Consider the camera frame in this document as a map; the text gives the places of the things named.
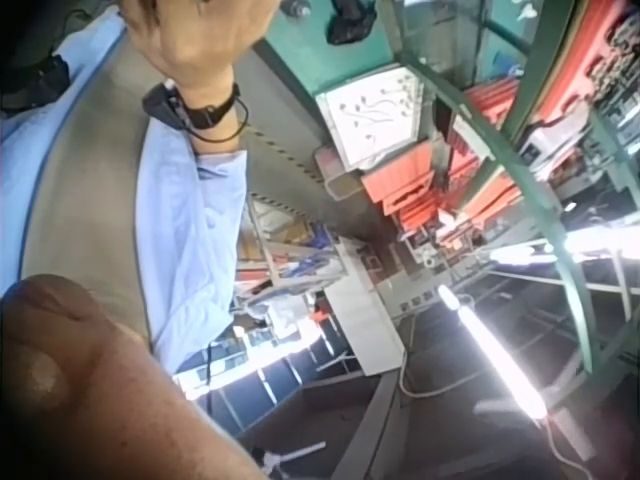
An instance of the sleeve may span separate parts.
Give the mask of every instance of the sleeve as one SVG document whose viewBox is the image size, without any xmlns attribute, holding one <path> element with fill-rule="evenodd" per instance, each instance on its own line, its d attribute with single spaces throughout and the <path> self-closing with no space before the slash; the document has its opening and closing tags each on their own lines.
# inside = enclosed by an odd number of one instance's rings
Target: sleeve
<svg viewBox="0 0 640 480">
<path fill-rule="evenodd" d="M 152 119 L 136 194 L 136 243 L 153 353 L 173 374 L 231 323 L 247 153 L 196 158 Z"/>
</svg>

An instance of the person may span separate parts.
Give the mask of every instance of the person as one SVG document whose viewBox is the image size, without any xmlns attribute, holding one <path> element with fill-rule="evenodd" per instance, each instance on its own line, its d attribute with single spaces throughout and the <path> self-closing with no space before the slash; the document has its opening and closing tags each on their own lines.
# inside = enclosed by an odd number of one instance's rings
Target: person
<svg viewBox="0 0 640 480">
<path fill-rule="evenodd" d="M 135 47 L 175 81 L 190 108 L 201 108 L 230 96 L 234 61 L 265 34 L 278 3 L 122 0 L 120 9 Z M 228 155 L 242 155 L 238 128 L 231 110 L 214 128 L 191 136 L 193 150 L 234 161 Z M 83 286 L 33 276 L 11 287 L 0 307 L 5 472 L 20 478 L 264 478 Z"/>
</svg>

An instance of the hand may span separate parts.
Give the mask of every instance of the hand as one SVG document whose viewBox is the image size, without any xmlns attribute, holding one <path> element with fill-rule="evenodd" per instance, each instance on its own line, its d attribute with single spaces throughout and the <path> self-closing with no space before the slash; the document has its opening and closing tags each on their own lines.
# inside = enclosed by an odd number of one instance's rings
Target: hand
<svg viewBox="0 0 640 480">
<path fill-rule="evenodd" d="M 264 36 L 280 0 L 120 0 L 133 44 L 181 92 L 233 83 L 233 62 Z"/>
</svg>

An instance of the white panel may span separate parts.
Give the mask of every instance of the white panel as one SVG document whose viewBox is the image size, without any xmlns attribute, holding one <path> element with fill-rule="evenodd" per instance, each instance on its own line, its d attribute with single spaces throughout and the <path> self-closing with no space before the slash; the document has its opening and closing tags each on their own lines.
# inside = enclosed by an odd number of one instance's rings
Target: white panel
<svg viewBox="0 0 640 480">
<path fill-rule="evenodd" d="M 374 287 L 356 246 L 336 245 L 348 275 L 325 289 L 336 319 L 365 375 L 400 368 L 404 345 Z"/>
</svg>

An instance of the white cable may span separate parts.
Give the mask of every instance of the white cable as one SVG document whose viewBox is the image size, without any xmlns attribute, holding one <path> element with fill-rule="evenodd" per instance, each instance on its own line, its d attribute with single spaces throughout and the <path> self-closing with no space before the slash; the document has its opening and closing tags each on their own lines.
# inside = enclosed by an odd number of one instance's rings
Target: white cable
<svg viewBox="0 0 640 480">
<path fill-rule="evenodd" d="M 587 468 L 584 465 L 580 465 L 579 463 L 573 462 L 573 461 L 569 460 L 568 458 L 562 456 L 562 454 L 558 450 L 558 447 L 556 446 L 555 442 L 553 441 L 553 432 L 551 431 L 551 425 L 550 425 L 550 422 L 549 422 L 548 419 L 544 422 L 544 427 L 547 430 L 547 438 L 549 439 L 549 447 L 551 448 L 551 452 L 553 452 L 553 456 L 556 457 L 558 459 L 558 461 L 564 463 L 565 465 L 584 473 L 584 475 L 587 478 L 587 480 L 594 480 L 593 475 L 591 475 L 591 472 L 589 470 L 587 470 Z"/>
<path fill-rule="evenodd" d="M 415 329 L 415 317 L 414 317 L 413 328 L 412 328 L 412 333 L 411 333 L 411 338 L 412 339 L 413 339 L 413 329 Z M 533 344 L 537 343 L 538 341 L 540 341 L 544 336 L 547 335 L 547 333 L 551 332 L 554 329 L 555 329 L 555 327 L 549 327 L 547 330 L 545 330 L 544 332 L 540 333 L 539 335 L 533 337 L 531 340 L 529 340 L 525 344 L 519 346 L 515 350 L 512 350 L 511 353 L 512 354 L 520 353 L 521 351 L 529 348 L 531 345 L 533 345 Z M 402 359 L 402 366 L 400 367 L 400 378 L 398 379 L 398 386 L 400 387 L 400 391 L 402 391 L 402 393 L 404 393 L 407 397 L 414 398 L 414 399 L 432 398 L 432 397 L 436 397 L 438 395 L 442 395 L 443 393 L 449 392 L 449 391 L 453 390 L 454 388 L 457 388 L 457 387 L 459 387 L 461 385 L 464 385 L 465 383 L 470 382 L 474 378 L 479 377 L 480 375 L 482 375 L 484 373 L 487 373 L 488 371 L 491 370 L 489 368 L 485 368 L 485 369 L 480 370 L 480 371 L 478 371 L 476 373 L 473 373 L 473 374 L 468 375 L 468 376 L 466 376 L 464 378 L 461 378 L 460 380 L 458 380 L 456 382 L 453 382 L 453 383 L 447 385 L 446 387 L 442 387 L 442 388 L 439 388 L 437 390 L 432 390 L 430 392 L 416 393 L 416 392 L 410 392 L 407 389 L 407 387 L 405 386 L 405 384 L 404 384 L 404 378 L 405 378 L 405 372 L 406 372 L 406 369 L 407 369 L 407 363 L 408 363 L 408 355 L 407 355 L 407 353 L 405 353 L 404 358 Z"/>
</svg>

